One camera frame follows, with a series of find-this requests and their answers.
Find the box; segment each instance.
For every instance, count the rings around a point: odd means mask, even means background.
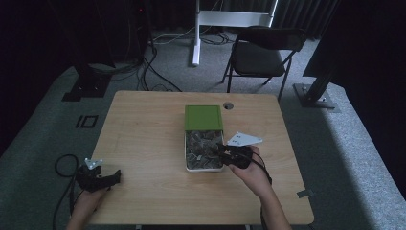
[[[221,172],[217,143],[223,144],[219,105],[185,106],[185,160],[191,173]]]

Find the black equipment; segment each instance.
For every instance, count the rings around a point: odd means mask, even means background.
[[[76,181],[83,190],[90,193],[120,183],[121,170],[117,170],[114,174],[108,176],[101,176],[101,172],[102,166],[90,170],[88,167],[82,165],[78,168]]]
[[[268,170],[266,170],[265,168],[265,163],[257,153],[252,151],[251,147],[224,146],[221,144],[217,144],[217,146],[217,154],[220,158],[221,163],[227,166],[231,164],[239,167],[240,169],[247,169],[252,162],[258,165],[265,172],[266,176],[268,177],[269,183],[272,184],[272,178],[269,175]],[[259,159],[262,161],[262,164],[253,159],[253,154],[259,157]]]

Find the controller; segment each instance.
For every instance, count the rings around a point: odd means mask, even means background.
[[[240,169],[247,169],[252,162],[253,151],[248,146],[224,146],[217,144],[218,157],[224,165],[235,165]]]
[[[76,175],[76,181],[83,190],[93,193],[120,183],[121,170],[109,176],[101,176],[102,166],[100,164],[102,161],[91,161],[86,158],[85,162],[87,166],[80,166]]]

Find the hand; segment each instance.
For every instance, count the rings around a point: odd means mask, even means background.
[[[259,148],[254,146],[250,146],[250,148],[256,153],[253,154],[253,159],[261,164],[262,161],[257,156],[257,154],[259,155]],[[268,177],[258,165],[251,163],[245,170],[235,165],[229,165],[229,168],[236,176],[242,179],[245,185],[259,198],[268,196],[269,191],[272,190]]]
[[[83,191],[75,203],[74,212],[69,220],[67,230],[83,229],[94,211],[102,203],[107,189],[100,189],[93,193]]]

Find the green lid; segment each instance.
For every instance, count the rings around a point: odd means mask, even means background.
[[[186,105],[185,130],[223,130],[219,105]]]

